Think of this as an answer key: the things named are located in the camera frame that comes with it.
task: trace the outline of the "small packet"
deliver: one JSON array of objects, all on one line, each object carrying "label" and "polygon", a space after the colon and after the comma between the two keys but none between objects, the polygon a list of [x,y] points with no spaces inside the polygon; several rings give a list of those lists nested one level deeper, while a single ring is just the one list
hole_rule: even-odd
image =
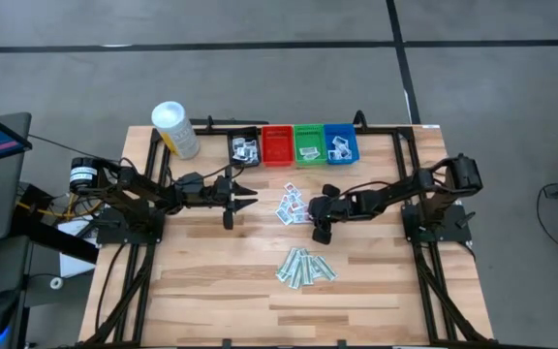
[{"label": "small packet", "polygon": [[300,196],[300,191],[296,188],[295,185],[291,184],[290,182],[288,182],[286,185],[283,186],[288,193],[290,194],[294,194],[295,197],[299,197]]},{"label": "small packet", "polygon": [[341,145],[348,146],[348,140],[343,139],[343,138],[341,138],[341,137],[339,137],[339,136],[335,136],[335,138],[333,139],[333,142],[332,142],[332,143],[333,143],[333,145],[335,145],[335,146],[337,146],[337,147],[339,147],[340,144],[341,144]]},{"label": "small packet", "polygon": [[282,201],[281,204],[279,204],[279,209],[283,209],[285,211],[288,211],[288,209],[291,209],[290,203]]},{"label": "small packet", "polygon": [[296,197],[295,194],[289,194],[288,195],[288,203],[296,203],[298,202],[298,198]]},{"label": "small packet", "polygon": [[329,150],[328,151],[328,158],[330,160],[339,160],[341,159],[341,155],[339,153],[339,150]]},{"label": "small packet", "polygon": [[311,146],[311,147],[301,148],[298,151],[300,151],[300,155],[307,155],[307,154],[317,153],[318,148],[315,146]]},{"label": "small packet", "polygon": [[279,219],[281,219],[283,224],[289,225],[292,223],[292,217],[285,210],[279,208],[275,211],[275,214],[279,217]]},{"label": "small packet", "polygon": [[315,160],[317,157],[320,156],[319,152],[315,152],[313,154],[307,154],[307,155],[303,155],[303,159],[305,159],[306,161],[311,161],[311,160]]},{"label": "small packet", "polygon": [[243,138],[236,138],[232,140],[232,146],[242,146],[245,143],[245,139]]},{"label": "small packet", "polygon": [[307,213],[308,205],[303,205],[294,210],[294,213]]},{"label": "small packet", "polygon": [[311,223],[311,218],[309,218],[309,214],[307,213],[295,213],[293,218],[292,223],[295,224]]}]

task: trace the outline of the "wooden tabletop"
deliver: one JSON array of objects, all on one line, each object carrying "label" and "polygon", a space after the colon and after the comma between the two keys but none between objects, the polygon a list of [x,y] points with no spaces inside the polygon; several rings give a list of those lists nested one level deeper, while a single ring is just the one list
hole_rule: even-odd
[{"label": "wooden tabletop", "polygon": [[[129,128],[123,156],[140,172],[152,128]],[[439,128],[415,126],[422,166],[447,156]],[[200,153],[192,160],[170,158],[173,176],[208,174],[228,163],[225,136],[199,136]],[[372,221],[338,223],[330,245],[311,239],[311,225],[284,226],[275,216],[283,188],[292,182],[308,202],[330,183],[341,189],[371,181],[399,179],[390,136],[357,136],[360,161],[349,166],[311,169],[247,169],[241,185],[259,192],[259,202],[240,211],[234,228],[222,226],[222,210],[185,209],[167,219],[156,248],[142,345],[426,344],[427,334],[412,248],[404,239],[399,205]],[[158,175],[162,147],[154,179]],[[404,154],[408,161],[408,151]],[[292,247],[325,256],[337,272],[335,281],[293,290],[275,277]],[[96,307],[117,246],[100,251],[79,340],[94,333]],[[440,243],[449,295],[483,335],[492,336],[475,262],[459,244]],[[128,259],[125,247],[116,261],[101,312],[104,321],[119,300]],[[444,338],[440,305],[439,336]],[[137,300],[131,308],[135,310]],[[131,338],[129,311],[125,339]]]}]

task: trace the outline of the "black cable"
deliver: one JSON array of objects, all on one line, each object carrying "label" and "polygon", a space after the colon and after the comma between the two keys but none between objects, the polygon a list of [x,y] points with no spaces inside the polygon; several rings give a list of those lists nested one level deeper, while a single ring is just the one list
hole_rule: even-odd
[{"label": "black cable", "polygon": [[244,166],[241,166],[241,167],[240,167],[240,171],[238,171],[237,174],[233,175],[233,176],[232,176],[232,179],[238,177],[239,175],[242,175],[242,172],[243,172],[243,171],[244,171]]},{"label": "black cable", "polygon": [[48,273],[48,272],[41,272],[39,274],[29,275],[29,280],[31,280],[31,279],[33,279],[34,277],[37,277],[37,276],[52,276],[52,277],[66,278],[66,277],[62,277],[60,275],[56,275],[56,274],[52,274],[52,273]]},{"label": "black cable", "polygon": [[78,202],[77,205],[75,205],[75,207],[74,207],[73,209],[71,209],[71,212],[75,214],[75,217],[71,217],[71,219],[72,219],[72,218],[75,218],[75,219],[84,220],[85,222],[91,222],[91,221],[92,221],[91,219],[87,219],[87,218],[83,217],[83,216],[86,215],[87,213],[81,215],[81,214],[79,214],[79,213],[77,212],[77,208],[78,208],[79,206],[82,206],[82,202]]},{"label": "black cable", "polygon": [[115,160],[109,160],[109,159],[106,159],[106,158],[101,157],[101,156],[97,156],[97,155],[94,155],[94,154],[87,153],[87,152],[85,152],[85,151],[81,151],[81,150],[78,150],[78,149],[74,149],[73,147],[69,147],[69,146],[64,145],[64,144],[62,144],[62,143],[58,143],[58,142],[55,142],[55,141],[51,141],[51,140],[48,140],[48,139],[43,138],[43,137],[39,137],[39,136],[32,135],[32,134],[29,134],[28,136],[31,137],[31,138],[35,138],[36,140],[40,140],[40,141],[43,141],[43,142],[47,142],[47,143],[51,143],[51,144],[53,144],[53,145],[57,145],[57,146],[63,147],[64,149],[72,150],[72,151],[77,152],[77,153],[79,153],[79,154],[83,154],[83,155],[86,155],[86,156],[89,156],[89,157],[93,157],[93,158],[95,158],[95,159],[106,160],[106,161],[113,162],[113,163],[116,163],[116,162],[117,162],[117,161],[115,161]]},{"label": "black cable", "polygon": [[467,245],[466,242],[458,241],[457,243],[459,243],[460,246],[464,247],[471,254],[471,256],[473,256],[474,260],[477,260],[477,256],[475,256],[475,251],[473,251],[473,248],[469,247],[469,245]]},{"label": "black cable", "polygon": [[[204,180],[204,179],[206,179],[206,178],[208,178],[208,177],[210,177],[210,176],[213,176],[213,175],[216,175],[216,174],[220,173],[221,171],[224,171],[224,170],[225,170],[226,168],[228,168],[229,166],[237,167],[238,165],[229,164],[229,165],[226,165],[226,166],[222,167],[221,169],[219,169],[219,170],[217,170],[217,171],[215,171],[215,172],[213,172],[213,173],[211,173],[211,174],[206,174],[206,175],[202,176],[201,178],[191,179],[191,180],[189,180],[189,181],[187,181],[187,182],[184,182],[184,183],[178,183],[178,185],[186,185],[186,184],[190,184],[190,183],[196,182],[196,181],[198,181],[198,180]],[[238,172],[236,175],[233,175],[233,176],[232,176],[232,179],[238,177],[240,174],[242,174],[243,171],[244,171],[244,166],[240,166],[240,172]]]},{"label": "black cable", "polygon": [[542,222],[542,217],[540,216],[540,199],[542,198],[542,193],[545,193],[545,189],[551,185],[555,185],[555,183],[550,183],[550,184],[546,184],[545,186],[542,187],[542,189],[540,189],[540,192],[538,193],[538,199],[536,200],[536,213],[538,215],[538,222],[540,222],[540,226],[542,227],[543,232],[556,244],[558,244],[558,241],[556,238],[554,238],[549,232],[548,229],[545,227],[545,225]]},{"label": "black cable", "polygon": [[103,291],[101,291],[101,296],[98,298],[98,307],[96,308],[96,322],[94,324],[94,330],[98,332],[98,323],[100,322],[101,317],[101,307],[103,306],[103,298],[105,297],[105,291],[107,290],[107,284],[109,283],[109,278],[111,277],[111,272],[113,271],[113,266],[115,265],[115,260],[117,260],[117,256],[120,255],[122,249],[124,248],[124,243],[120,245],[120,247],[115,251],[115,255],[113,259],[111,259],[111,263],[108,265],[107,276],[105,276],[105,283],[103,283]]},{"label": "black cable", "polygon": [[88,214],[92,216],[93,219],[98,219],[98,214],[94,213],[92,206],[89,205],[89,200],[82,202],[81,205],[83,206],[83,208],[85,208],[85,211],[87,211]]},{"label": "black cable", "polygon": [[109,334],[115,327],[115,323],[118,319],[123,315],[124,311],[128,308],[128,304],[130,303],[133,296],[137,293],[141,283],[145,281],[146,278],[150,277],[151,273],[151,258],[149,254],[146,254],[143,258],[143,262],[141,262],[141,266],[137,271],[133,282],[131,283],[131,287],[126,290],[120,297],[119,302],[108,316],[108,319],[100,326],[100,328],[92,335],[90,338],[87,339],[86,343],[104,343]]},{"label": "black cable", "polygon": [[129,163],[131,165],[131,167],[133,168],[133,170],[135,170],[135,173],[138,175],[140,172],[137,171],[137,167],[135,166],[135,164],[133,164],[133,162],[131,161],[131,159],[127,158],[127,157],[122,157],[119,161],[119,164],[122,165],[122,162],[126,161],[127,163]]}]

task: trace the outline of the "gray floor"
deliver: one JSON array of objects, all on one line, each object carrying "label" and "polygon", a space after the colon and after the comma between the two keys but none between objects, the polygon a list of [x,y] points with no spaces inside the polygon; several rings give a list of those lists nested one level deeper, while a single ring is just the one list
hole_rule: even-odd
[{"label": "gray floor", "polygon": [[[558,39],[558,1],[396,3],[404,40]],[[0,0],[0,46],[390,39],[382,0]],[[485,188],[465,202],[496,337],[558,347],[558,247],[535,215],[540,187],[558,181],[558,48],[407,55],[421,121],[480,165]],[[370,123],[409,122],[393,48],[0,54],[0,113],[30,111],[32,133],[105,157],[165,100],[193,117],[335,122],[362,109]],[[34,145],[23,179],[65,192],[76,155]],[[542,212],[558,237],[558,201]],[[50,251],[36,261],[56,271]],[[74,342],[88,284],[36,308],[28,339]]]}]

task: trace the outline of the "sticker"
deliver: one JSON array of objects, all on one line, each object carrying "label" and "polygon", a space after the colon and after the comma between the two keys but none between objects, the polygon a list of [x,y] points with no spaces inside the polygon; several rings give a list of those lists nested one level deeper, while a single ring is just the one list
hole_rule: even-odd
[{"label": "sticker", "polygon": [[299,149],[298,151],[300,151],[300,155],[307,155],[307,154],[313,154],[313,153],[318,152],[318,148],[315,147],[315,146],[304,147],[304,148]]},{"label": "sticker", "polygon": [[76,175],[76,174],[93,174],[93,175],[97,175],[97,174],[98,174],[98,171],[96,171],[96,169],[87,168],[87,167],[78,167],[78,168],[73,168],[72,170],[70,170],[70,175]]},{"label": "sticker", "polygon": [[79,179],[87,179],[92,180],[94,176],[92,174],[73,174],[70,176],[70,181],[79,180]]},{"label": "sticker", "polygon": [[283,187],[288,191],[288,194],[293,194],[294,198],[300,196],[300,191],[296,188],[295,185],[291,184],[290,182],[288,182]]},{"label": "sticker", "polygon": [[170,135],[167,132],[159,132],[159,134],[161,134],[161,137],[163,138],[163,142],[165,143],[165,145],[171,150],[172,153],[177,155],[178,150],[175,148],[175,144],[171,140]]},{"label": "sticker", "polygon": [[275,211],[275,214],[279,217],[279,219],[281,219],[283,224],[288,225],[292,223],[292,217],[285,210],[279,208]]}]

